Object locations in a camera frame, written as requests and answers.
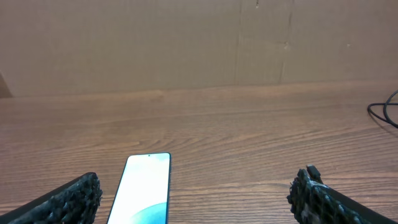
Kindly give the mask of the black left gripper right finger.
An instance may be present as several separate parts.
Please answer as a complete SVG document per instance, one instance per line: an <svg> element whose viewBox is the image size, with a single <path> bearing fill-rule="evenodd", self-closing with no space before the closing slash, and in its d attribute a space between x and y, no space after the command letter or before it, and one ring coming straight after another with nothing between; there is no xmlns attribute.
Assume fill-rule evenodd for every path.
<svg viewBox="0 0 398 224"><path fill-rule="evenodd" d="M325 185L316 168L298 171L287 201L300 224L397 224Z"/></svg>

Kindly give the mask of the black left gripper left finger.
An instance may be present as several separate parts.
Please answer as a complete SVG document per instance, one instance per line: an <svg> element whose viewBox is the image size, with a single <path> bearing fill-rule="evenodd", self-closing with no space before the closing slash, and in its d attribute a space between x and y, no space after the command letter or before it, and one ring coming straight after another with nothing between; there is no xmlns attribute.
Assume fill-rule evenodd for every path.
<svg viewBox="0 0 398 224"><path fill-rule="evenodd" d="M51 192L1 215L1 223L92 224L103 191L96 173L87 172Z"/></svg>

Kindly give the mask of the blue Galaxy smartphone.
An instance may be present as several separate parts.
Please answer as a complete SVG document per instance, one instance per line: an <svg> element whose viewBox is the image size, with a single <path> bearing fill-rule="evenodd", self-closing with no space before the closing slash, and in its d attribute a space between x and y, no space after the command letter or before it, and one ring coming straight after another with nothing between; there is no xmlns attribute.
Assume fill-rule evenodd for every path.
<svg viewBox="0 0 398 224"><path fill-rule="evenodd" d="M127 158L107 224L167 224L171 154Z"/></svg>

